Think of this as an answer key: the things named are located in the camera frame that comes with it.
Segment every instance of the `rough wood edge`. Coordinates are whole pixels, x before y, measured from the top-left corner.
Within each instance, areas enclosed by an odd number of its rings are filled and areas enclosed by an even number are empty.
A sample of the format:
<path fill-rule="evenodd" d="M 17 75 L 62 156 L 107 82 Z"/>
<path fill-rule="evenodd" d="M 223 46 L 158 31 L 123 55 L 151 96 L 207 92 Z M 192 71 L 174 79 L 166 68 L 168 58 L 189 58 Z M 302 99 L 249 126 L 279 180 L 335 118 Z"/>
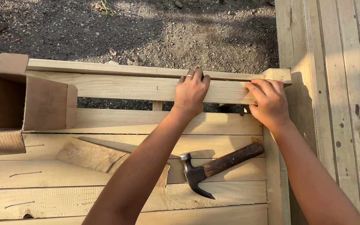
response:
<path fill-rule="evenodd" d="M 272 133 L 264 126 L 263 139 L 266 156 L 266 194 L 268 224 L 290 225 L 290 200 L 287 168 Z"/>

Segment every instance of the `wooden deck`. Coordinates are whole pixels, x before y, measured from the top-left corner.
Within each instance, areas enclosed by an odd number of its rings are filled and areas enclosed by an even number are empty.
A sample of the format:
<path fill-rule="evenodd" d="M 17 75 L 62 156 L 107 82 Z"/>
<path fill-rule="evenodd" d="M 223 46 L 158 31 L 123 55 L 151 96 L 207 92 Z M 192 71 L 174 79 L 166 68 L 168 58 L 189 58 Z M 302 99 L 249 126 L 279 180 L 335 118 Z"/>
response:
<path fill-rule="evenodd" d="M 28 69 L 30 76 L 75 84 L 79 97 L 154 101 L 153 111 L 78 109 L 73 129 L 25 131 L 26 153 L 0 156 L 0 223 L 79 224 L 111 175 L 57 161 L 57 152 L 68 138 L 78 136 L 102 139 L 132 152 L 168 114 L 160 111 L 162 101 L 173 101 L 178 76 L 185 71 L 34 59 L 30 59 Z M 287 73 L 208 73 L 216 80 L 205 101 L 251 103 L 243 81 Z M 225 81 L 226 77 L 234 81 Z M 200 184 L 217 200 L 201 197 L 189 188 L 179 155 L 191 152 L 193 164 L 202 165 L 257 140 L 264 143 L 265 154 Z M 290 222 L 284 162 L 270 132 L 251 115 L 202 113 L 184 131 L 169 163 L 168 185 L 155 187 L 137 224 Z M 27 216 L 34 219 L 23 219 Z"/>
<path fill-rule="evenodd" d="M 277 1 L 276 18 L 291 119 L 360 212 L 360 0 Z"/>

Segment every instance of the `dry leaf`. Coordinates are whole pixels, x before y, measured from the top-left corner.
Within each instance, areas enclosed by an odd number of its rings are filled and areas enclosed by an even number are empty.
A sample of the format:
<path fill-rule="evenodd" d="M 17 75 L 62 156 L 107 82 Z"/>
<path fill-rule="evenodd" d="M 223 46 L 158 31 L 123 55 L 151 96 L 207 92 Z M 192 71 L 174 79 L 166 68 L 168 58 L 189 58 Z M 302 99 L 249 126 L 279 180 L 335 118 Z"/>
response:
<path fill-rule="evenodd" d="M 109 52 L 110 52 L 113 56 L 116 55 L 116 51 L 115 51 L 114 49 L 112 49 L 112 48 L 110 48 L 110 47 L 108 47 L 108 49 L 109 49 Z"/>

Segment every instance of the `soil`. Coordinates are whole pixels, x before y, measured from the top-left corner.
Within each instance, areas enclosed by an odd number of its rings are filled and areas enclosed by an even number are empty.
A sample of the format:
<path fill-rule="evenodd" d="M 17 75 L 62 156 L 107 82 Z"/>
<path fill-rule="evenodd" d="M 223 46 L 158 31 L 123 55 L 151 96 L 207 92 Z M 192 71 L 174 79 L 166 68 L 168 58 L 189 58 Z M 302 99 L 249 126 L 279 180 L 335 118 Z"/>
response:
<path fill-rule="evenodd" d="M 127 65 L 134 63 L 133 52 L 143 66 L 251 74 L 278 68 L 272 1 L 180 0 L 182 8 L 174 0 L 108 2 L 116 13 L 106 17 L 97 0 L 0 0 L 0 28 L 7 25 L 0 53 Z M 152 110 L 152 102 L 79 98 L 78 107 Z M 242 109 L 206 104 L 204 111 Z"/>

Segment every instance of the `hammer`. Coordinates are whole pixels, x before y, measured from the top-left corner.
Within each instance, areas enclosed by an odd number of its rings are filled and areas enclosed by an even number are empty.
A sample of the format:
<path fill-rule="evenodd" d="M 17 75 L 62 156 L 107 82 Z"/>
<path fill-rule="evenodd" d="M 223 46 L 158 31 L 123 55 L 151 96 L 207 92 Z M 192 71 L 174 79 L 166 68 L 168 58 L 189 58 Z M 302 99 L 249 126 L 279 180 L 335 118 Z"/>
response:
<path fill-rule="evenodd" d="M 249 160 L 262 154 L 265 150 L 259 142 L 254 142 L 242 149 L 224 155 L 220 158 L 205 163 L 203 166 L 194 167 L 191 165 L 191 154 L 183 154 L 180 156 L 180 160 L 184 165 L 184 174 L 190 188 L 197 194 L 209 198 L 215 199 L 211 193 L 208 193 L 198 187 L 198 183 L 206 178 L 218 174 L 227 170 L 228 168 L 235 166 L 243 161 Z"/>

